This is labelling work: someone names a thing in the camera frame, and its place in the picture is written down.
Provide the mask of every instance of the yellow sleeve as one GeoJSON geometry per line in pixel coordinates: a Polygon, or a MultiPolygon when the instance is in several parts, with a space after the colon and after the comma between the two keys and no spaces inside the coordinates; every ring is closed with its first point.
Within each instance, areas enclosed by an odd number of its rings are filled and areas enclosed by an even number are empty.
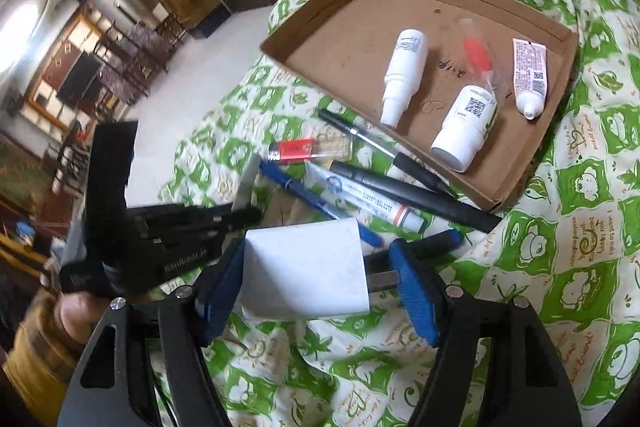
{"type": "Polygon", "coordinates": [[[56,318],[57,298],[41,289],[2,369],[31,414],[45,427],[58,421],[66,387],[82,354],[56,318]]]}

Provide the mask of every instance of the cardboard tray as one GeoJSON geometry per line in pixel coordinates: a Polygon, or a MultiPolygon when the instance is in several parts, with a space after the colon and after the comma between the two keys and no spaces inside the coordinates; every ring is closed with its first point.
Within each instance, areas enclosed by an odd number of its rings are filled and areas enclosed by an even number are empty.
{"type": "Polygon", "coordinates": [[[396,39],[406,28],[421,30],[427,36],[427,64],[420,89],[398,128],[384,128],[385,133],[481,208],[499,206],[526,172],[564,96],[578,36],[513,0],[309,0],[262,43],[260,50],[379,125],[383,78],[396,39]],[[503,90],[505,98],[499,101],[497,119],[484,147],[470,168],[459,174],[434,159],[431,143],[460,89],[478,82],[462,49],[458,21],[463,17],[471,17],[484,33],[502,82],[510,89],[503,90]],[[515,107],[513,37],[547,48],[545,111],[532,122],[515,107]]]}

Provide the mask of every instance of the metal screw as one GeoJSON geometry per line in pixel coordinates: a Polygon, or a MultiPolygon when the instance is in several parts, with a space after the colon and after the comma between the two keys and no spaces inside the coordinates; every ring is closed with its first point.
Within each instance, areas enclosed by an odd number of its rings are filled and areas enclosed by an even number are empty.
{"type": "Polygon", "coordinates": [[[127,305],[127,300],[124,297],[116,297],[109,304],[112,310],[122,310],[127,305]]]}
{"type": "Polygon", "coordinates": [[[188,299],[191,297],[192,294],[193,294],[193,288],[191,286],[188,286],[187,284],[183,284],[182,286],[179,286],[175,290],[175,296],[178,299],[188,299]]]}
{"type": "Polygon", "coordinates": [[[460,286],[458,286],[457,284],[450,284],[449,286],[447,286],[445,292],[449,297],[453,299],[458,299],[465,295],[465,291],[462,290],[462,288],[460,288],[460,286]]]}
{"type": "Polygon", "coordinates": [[[513,298],[513,304],[518,308],[525,309],[527,306],[529,306],[529,299],[527,299],[526,297],[523,297],[522,295],[516,295],[513,298]]]}

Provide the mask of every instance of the blue pen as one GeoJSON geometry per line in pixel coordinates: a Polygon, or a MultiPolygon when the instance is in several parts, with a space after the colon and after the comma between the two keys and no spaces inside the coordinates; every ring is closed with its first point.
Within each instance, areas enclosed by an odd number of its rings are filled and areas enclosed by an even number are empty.
{"type": "MultiPolygon", "coordinates": [[[[351,217],[313,194],[313,192],[308,190],[302,183],[295,181],[286,172],[278,169],[273,162],[265,162],[265,160],[261,160],[260,171],[262,171],[262,174],[267,176],[268,179],[276,182],[278,185],[283,187],[284,190],[290,192],[295,197],[300,198],[307,205],[315,208],[322,214],[332,217],[333,219],[345,219],[347,217],[351,217]]],[[[361,223],[358,223],[358,232],[360,233],[361,240],[365,243],[368,243],[372,247],[382,247],[382,238],[375,232],[371,232],[361,223]]]]}

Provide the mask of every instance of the tiled floor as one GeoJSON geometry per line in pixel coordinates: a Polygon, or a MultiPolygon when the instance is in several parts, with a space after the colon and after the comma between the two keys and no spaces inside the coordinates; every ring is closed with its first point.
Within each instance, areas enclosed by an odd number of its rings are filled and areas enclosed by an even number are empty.
{"type": "Polygon", "coordinates": [[[127,114],[138,119],[127,205],[152,205],[172,176],[174,152],[185,136],[238,84],[258,57],[270,7],[232,16],[208,39],[189,40],[158,77],[148,99],[127,114]]]}

